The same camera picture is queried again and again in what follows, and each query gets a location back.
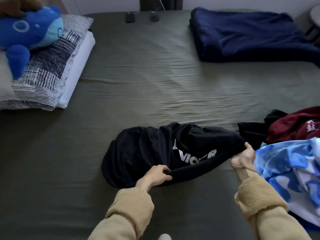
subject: shirt sleeve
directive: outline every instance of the shirt sleeve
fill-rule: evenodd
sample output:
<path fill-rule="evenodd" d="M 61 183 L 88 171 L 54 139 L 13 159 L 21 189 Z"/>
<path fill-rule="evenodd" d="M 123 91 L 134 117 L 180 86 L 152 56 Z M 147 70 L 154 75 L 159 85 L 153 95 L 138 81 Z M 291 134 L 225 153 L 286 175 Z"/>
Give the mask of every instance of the shirt sleeve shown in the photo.
<path fill-rule="evenodd" d="M 257 240 L 311 240 L 287 213 L 285 200 L 258 174 L 242 182 L 235 201 Z"/>
<path fill-rule="evenodd" d="M 89 240 L 136 240 L 149 224 L 153 209 L 151 197 L 144 190 L 122 189 Z"/>

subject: white print on red shirt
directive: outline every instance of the white print on red shirt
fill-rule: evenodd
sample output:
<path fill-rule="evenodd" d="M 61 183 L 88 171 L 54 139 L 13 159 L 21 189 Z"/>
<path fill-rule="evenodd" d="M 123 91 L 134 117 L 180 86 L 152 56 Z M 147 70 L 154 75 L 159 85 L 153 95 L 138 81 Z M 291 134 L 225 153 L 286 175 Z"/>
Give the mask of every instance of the white print on red shirt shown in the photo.
<path fill-rule="evenodd" d="M 173 150 L 178 150 L 177 146 L 176 146 L 176 139 L 174 139 L 174 145 L 172 147 Z M 204 157 L 201 158 L 196 158 L 195 156 L 191 156 L 190 154 L 186 153 L 183 154 L 183 152 L 181 150 L 179 150 L 179 155 L 180 155 L 180 159 L 186 163 L 190 163 L 191 165 L 198 163 L 201 159 L 204 159 L 205 157 L 210 158 L 210 157 L 214 157 L 214 155 L 217 153 L 217 150 L 214 149 L 211 152 L 209 152 L 208 154 L 206 154 Z"/>
<path fill-rule="evenodd" d="M 316 129 L 316 122 L 314 122 L 313 120 L 308 120 L 306 122 L 308 125 L 306 126 L 307 132 L 310 131 L 317 131 L 318 129 Z"/>

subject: black and white pillowcase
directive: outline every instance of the black and white pillowcase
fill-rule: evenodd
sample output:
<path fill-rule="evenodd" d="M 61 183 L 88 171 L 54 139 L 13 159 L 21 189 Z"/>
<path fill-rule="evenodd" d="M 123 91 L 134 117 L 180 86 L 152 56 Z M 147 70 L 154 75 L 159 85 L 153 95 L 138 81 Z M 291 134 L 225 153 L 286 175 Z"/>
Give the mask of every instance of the black and white pillowcase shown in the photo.
<path fill-rule="evenodd" d="M 41 108 L 53 110 L 64 92 L 65 82 L 93 19 L 63 15 L 64 31 L 53 45 L 30 51 L 25 74 L 11 81 L 15 100 L 0 101 L 0 109 Z"/>

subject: person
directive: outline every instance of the person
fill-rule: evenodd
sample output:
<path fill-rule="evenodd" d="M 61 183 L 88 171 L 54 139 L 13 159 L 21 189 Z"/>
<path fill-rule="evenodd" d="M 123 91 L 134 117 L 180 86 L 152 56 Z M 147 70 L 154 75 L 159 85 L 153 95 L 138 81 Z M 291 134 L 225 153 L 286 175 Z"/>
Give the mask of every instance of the person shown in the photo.
<path fill-rule="evenodd" d="M 231 159 L 231 165 L 242 182 L 235 195 L 243 217 L 249 222 L 257 240 L 311 240 L 299 222 L 290 216 L 287 203 L 256 172 L 255 153 L 246 142 L 246 150 Z M 164 174 L 165 165 L 153 166 L 134 188 L 120 190 L 89 240 L 136 240 L 146 229 L 154 209 L 148 194 L 153 186 L 171 180 Z M 171 240 L 167 234 L 159 240 Z"/>

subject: gold bracelet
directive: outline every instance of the gold bracelet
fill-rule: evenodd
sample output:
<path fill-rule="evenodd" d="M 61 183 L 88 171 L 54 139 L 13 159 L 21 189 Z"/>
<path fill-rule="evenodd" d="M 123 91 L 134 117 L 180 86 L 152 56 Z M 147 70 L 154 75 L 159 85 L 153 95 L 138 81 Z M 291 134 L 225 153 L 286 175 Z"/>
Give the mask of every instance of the gold bracelet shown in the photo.
<path fill-rule="evenodd" d="M 246 166 L 246 165 L 244 165 L 244 164 L 242 164 L 242 167 L 235 167 L 234 165 L 231 165 L 231 167 L 233 167 L 233 168 L 245 168 L 245 169 L 248 169 L 248 170 L 250 170 L 250 171 L 252 171 L 252 172 L 256 172 L 256 173 L 257 173 L 256 170 L 251 169 L 251 168 L 249 168 L 248 166 Z"/>

